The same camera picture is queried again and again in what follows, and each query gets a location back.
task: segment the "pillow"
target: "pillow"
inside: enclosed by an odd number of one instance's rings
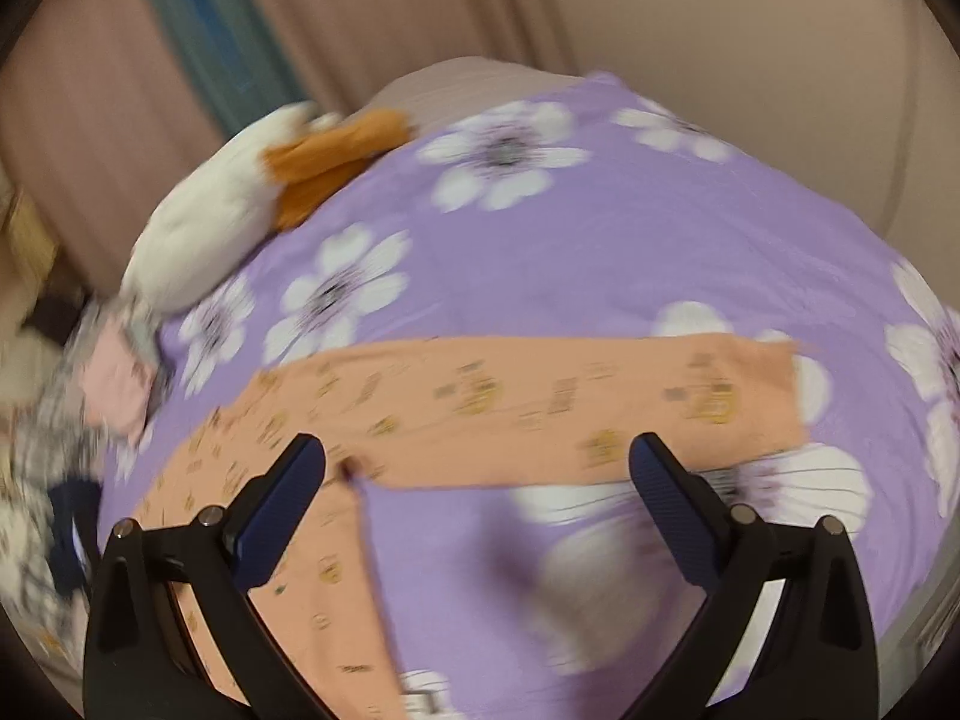
[[[562,89],[579,80],[481,56],[462,56],[392,81],[354,117],[371,108],[397,108],[410,114],[419,135],[428,135],[494,105]]]
[[[313,103],[284,105],[234,136],[167,194],[133,246],[121,292],[174,314],[211,292],[270,233],[282,186],[260,162],[298,138]]]

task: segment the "purple bedsheet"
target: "purple bedsheet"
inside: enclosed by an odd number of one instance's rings
[[[167,322],[175,387],[139,453],[107,458],[101,538],[285,359],[426,336],[787,334],[813,443],[728,483],[774,521],[843,519],[882,634],[956,503],[956,320],[852,213],[599,74],[393,152]],[[403,680],[448,718],[613,720],[701,600],[627,485],[366,495]]]

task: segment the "stuffed toy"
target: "stuffed toy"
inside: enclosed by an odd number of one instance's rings
[[[311,131],[313,103],[284,105],[235,135],[160,202],[133,246],[121,293],[138,295],[155,312],[176,314],[212,292],[270,235],[284,185],[261,159]]]
[[[312,129],[293,143],[263,152],[270,174],[285,185],[277,198],[278,232],[303,224],[377,157],[413,137],[407,114],[387,108],[358,114],[339,127]]]

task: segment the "peach clothing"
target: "peach clothing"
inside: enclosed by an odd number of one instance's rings
[[[653,431],[688,469],[732,466],[805,443],[793,352],[725,334],[434,338],[325,352],[260,372],[210,415],[136,516],[147,528],[188,522],[229,504],[297,433],[319,437],[326,481],[251,598],[339,717],[405,720],[343,461],[392,488],[591,485],[629,479],[629,443]],[[181,605],[215,685],[240,698],[188,589]]]

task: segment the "white plush toy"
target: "white plush toy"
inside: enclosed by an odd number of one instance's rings
[[[133,245],[121,293],[176,314],[227,278],[270,234],[283,189],[267,174],[261,152],[340,120],[327,114],[312,122],[315,112],[313,103],[278,108],[179,182]]]

